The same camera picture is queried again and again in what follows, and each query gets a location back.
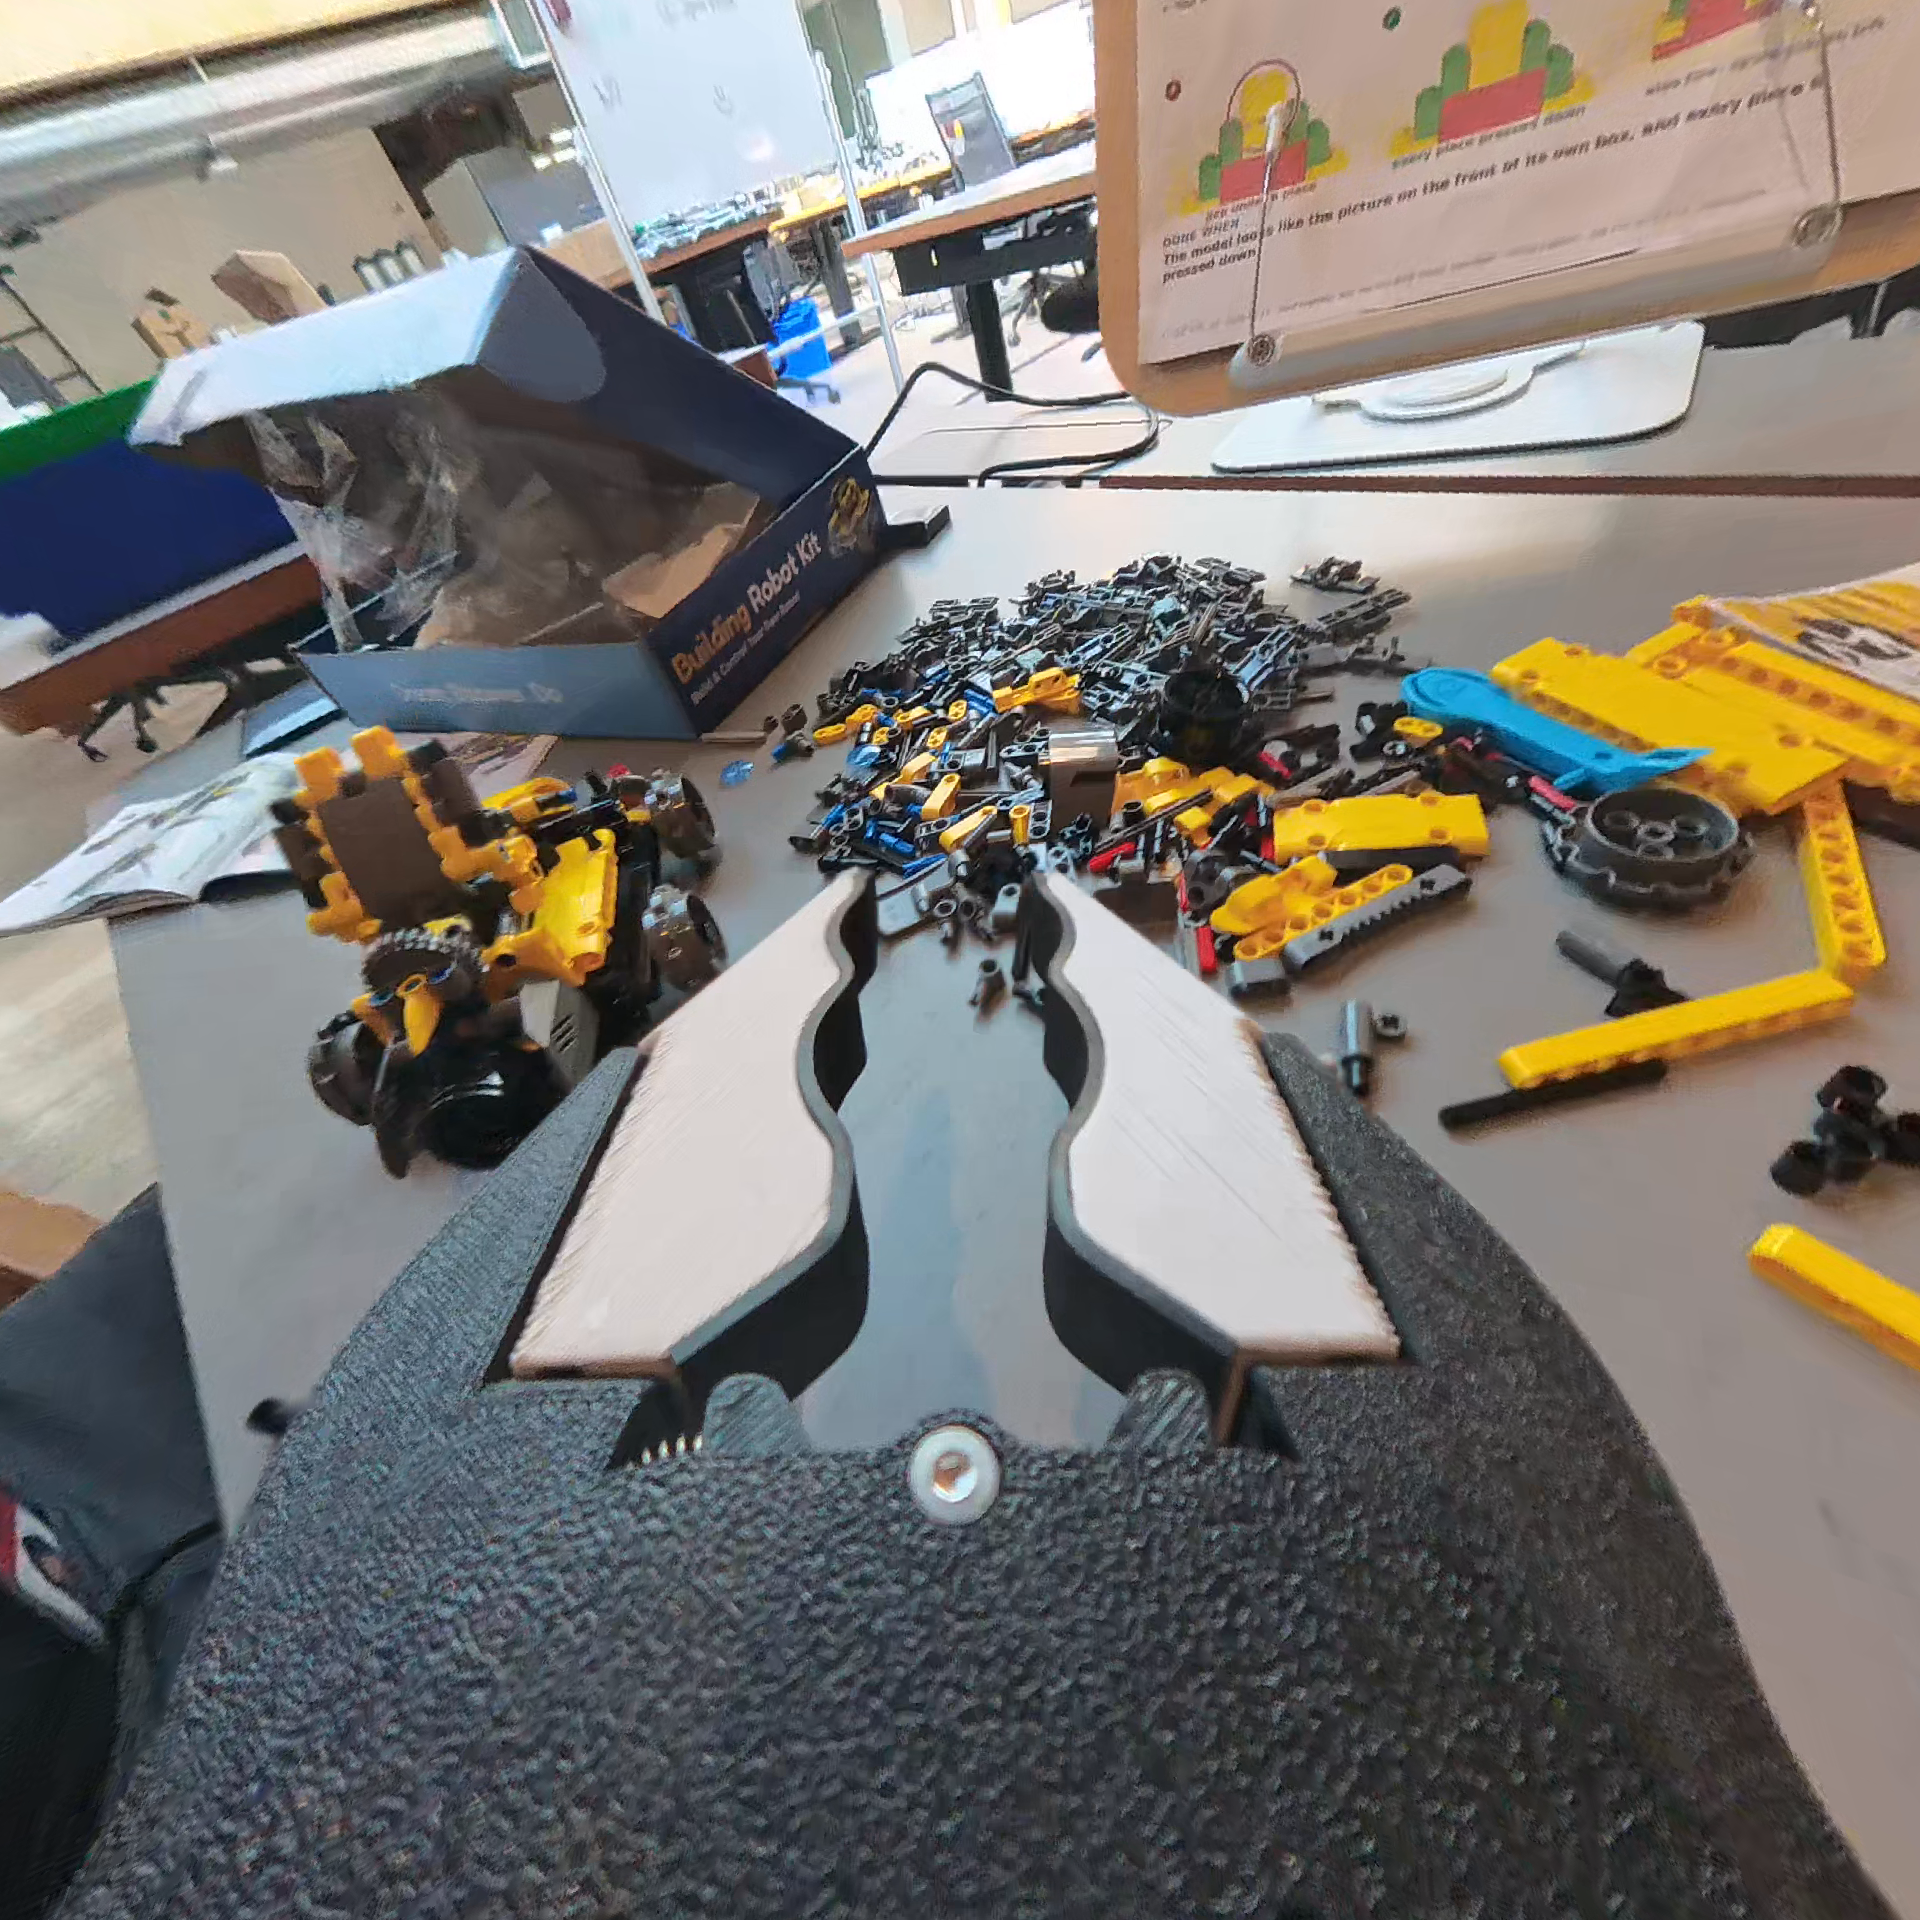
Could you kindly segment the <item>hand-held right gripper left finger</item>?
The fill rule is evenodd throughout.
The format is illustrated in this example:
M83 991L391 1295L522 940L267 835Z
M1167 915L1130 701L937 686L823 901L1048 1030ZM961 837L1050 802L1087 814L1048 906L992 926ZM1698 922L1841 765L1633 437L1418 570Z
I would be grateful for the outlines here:
M827 882L642 1045L543 1261L517 1380L695 1380L853 1228L837 1111L864 1067L874 877Z

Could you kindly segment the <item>yellow toy vehicle model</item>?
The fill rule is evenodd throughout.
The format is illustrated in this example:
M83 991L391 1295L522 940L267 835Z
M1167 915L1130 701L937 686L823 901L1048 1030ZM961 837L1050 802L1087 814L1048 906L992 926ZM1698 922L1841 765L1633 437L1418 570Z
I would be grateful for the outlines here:
M700 891L714 817L682 775L617 765L484 796L445 743L385 726L296 772L274 842L308 930L360 962L307 1078L394 1180L499 1165L660 999L730 959Z

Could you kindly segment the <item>black axle rod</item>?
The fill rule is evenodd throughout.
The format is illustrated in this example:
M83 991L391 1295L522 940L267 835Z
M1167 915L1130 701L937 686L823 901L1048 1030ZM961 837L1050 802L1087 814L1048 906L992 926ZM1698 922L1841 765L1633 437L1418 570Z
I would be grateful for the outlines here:
M1460 1099L1441 1109L1435 1118L1447 1133L1468 1133L1488 1125L1568 1109L1599 1097L1658 1089L1667 1075L1669 1065L1659 1061L1621 1063L1607 1070L1543 1081L1532 1089L1504 1089L1500 1092Z

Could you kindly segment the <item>pile of building block pieces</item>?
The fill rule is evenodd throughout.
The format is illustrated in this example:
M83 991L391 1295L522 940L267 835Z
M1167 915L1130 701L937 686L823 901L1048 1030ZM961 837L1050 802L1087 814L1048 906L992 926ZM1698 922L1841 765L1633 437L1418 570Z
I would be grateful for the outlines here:
M1344 557L1289 585L1305 607L1258 566L1153 551L931 603L752 737L769 764L831 759L794 851L877 874L947 940L991 941L1017 882L1057 874L1237 1002L1337 970L1471 891L1527 775L1386 687L1403 590ZM1351 679L1380 686L1325 710Z

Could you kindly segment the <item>adjoining grey desk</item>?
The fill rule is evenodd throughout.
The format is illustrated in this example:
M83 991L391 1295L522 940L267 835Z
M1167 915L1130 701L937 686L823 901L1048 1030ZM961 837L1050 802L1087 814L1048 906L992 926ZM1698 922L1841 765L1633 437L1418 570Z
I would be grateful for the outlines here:
M975 406L917 401L872 463L900 487L962 487L1064 453L1065 467L1033 478L1107 489L1915 498L1915 370L1913 334L1707 349L1688 419L1647 438L1251 476L1212 467L1225 415L1167 419L1156 446L1105 462L1144 435L1138 409L1012 406L987 422Z

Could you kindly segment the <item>background wooden desk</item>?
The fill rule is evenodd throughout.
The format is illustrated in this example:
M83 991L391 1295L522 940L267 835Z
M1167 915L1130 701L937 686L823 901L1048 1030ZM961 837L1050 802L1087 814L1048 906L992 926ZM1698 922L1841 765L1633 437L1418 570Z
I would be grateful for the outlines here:
M1012 369L999 283L1083 267L1095 247L1095 191L1097 148L1083 142L853 235L843 254L848 262L889 259L904 298L962 294L976 375L1007 396Z

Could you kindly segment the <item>yellow studless beam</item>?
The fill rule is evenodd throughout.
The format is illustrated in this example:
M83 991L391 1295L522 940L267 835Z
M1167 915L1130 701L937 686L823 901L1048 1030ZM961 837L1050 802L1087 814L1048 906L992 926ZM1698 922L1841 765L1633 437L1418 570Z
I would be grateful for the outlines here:
M1855 1004L1857 989L1843 978L1801 971L1527 1041L1504 1049L1497 1067L1511 1089L1522 1090L1619 1067L1671 1065L1845 1018Z
M1818 962L1857 989L1887 967L1889 949L1843 785L1812 788L1793 831Z
M1801 1305L1917 1372L1917 1291L1825 1238L1775 1222L1746 1249L1751 1271Z

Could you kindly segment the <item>blue brick separator tool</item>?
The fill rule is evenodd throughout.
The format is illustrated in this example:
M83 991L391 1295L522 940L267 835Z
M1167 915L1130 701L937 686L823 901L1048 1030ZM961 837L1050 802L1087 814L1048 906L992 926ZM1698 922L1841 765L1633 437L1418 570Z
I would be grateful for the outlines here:
M1405 674L1400 697L1411 716L1443 729L1487 734L1504 756L1578 802L1675 778L1707 759L1703 748L1624 748L1586 724L1525 707L1491 676L1465 667L1419 667Z

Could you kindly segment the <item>person's dark jacket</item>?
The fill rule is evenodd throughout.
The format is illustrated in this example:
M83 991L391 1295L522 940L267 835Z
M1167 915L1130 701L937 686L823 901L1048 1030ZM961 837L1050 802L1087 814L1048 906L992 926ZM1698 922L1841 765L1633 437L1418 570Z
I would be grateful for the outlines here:
M2 1318L2 1489L83 1562L90 1647L2 1588L2 1915L47 1915L164 1713L225 1553L160 1194Z

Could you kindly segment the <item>instruction booklet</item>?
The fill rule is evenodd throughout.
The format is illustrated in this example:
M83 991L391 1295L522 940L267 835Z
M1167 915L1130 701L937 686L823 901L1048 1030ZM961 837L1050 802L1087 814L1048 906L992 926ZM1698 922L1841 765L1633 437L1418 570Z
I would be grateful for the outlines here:
M119 922L289 882L272 807L298 788L298 756L271 753L173 797L131 802L2 901L2 934Z

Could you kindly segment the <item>brown cardboard box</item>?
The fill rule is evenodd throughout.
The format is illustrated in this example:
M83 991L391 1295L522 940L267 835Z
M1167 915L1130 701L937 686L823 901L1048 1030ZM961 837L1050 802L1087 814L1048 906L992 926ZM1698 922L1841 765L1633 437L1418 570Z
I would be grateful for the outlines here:
M49 1282L100 1229L79 1207L2 1188L2 1307Z

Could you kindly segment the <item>yellow black printed leaflet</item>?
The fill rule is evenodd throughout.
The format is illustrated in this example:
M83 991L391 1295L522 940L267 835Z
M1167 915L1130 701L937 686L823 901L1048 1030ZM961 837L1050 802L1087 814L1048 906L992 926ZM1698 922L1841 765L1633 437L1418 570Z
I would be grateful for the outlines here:
M1717 595L1713 621L1917 701L1917 564L1873 578L1764 597Z

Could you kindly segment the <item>blue green table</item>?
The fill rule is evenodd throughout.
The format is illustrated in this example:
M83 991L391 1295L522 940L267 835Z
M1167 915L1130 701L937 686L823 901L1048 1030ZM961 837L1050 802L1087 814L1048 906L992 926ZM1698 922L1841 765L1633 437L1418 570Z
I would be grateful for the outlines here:
M152 753L169 687L221 687L226 717L300 684L296 650L320 625L319 572L265 489L128 441L146 396L2 435L5 732L58 732L93 759L117 713Z

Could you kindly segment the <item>wooden document stand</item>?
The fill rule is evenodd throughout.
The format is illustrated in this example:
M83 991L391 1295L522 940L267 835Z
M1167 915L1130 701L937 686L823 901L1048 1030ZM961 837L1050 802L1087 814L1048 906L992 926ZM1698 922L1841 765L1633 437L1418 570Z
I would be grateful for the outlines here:
M1705 321L1825 298L1915 266L1917 4L1823 4L1841 130L1841 210L1825 245L1720 266L1578 273L1495 310L1488 294L1416 306L1396 321L1316 331L1276 357L1218 349L1149 365L1138 349L1138 4L1095 4L1095 210L1099 323L1123 387L1175 415L1449 364L1560 345L1649 323Z

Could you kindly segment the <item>whiteboard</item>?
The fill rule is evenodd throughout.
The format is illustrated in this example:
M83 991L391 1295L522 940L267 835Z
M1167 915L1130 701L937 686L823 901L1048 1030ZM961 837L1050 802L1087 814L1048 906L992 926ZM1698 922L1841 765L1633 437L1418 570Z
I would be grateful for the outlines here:
M764 359L776 318L809 283L778 251L792 227L867 231L857 167L825 55L802 4L536 2L575 146L601 209L605 243L556 243L581 273L613 261L613 287L730 359ZM875 269L864 294L845 243L819 234L827 345L875 330L896 361Z

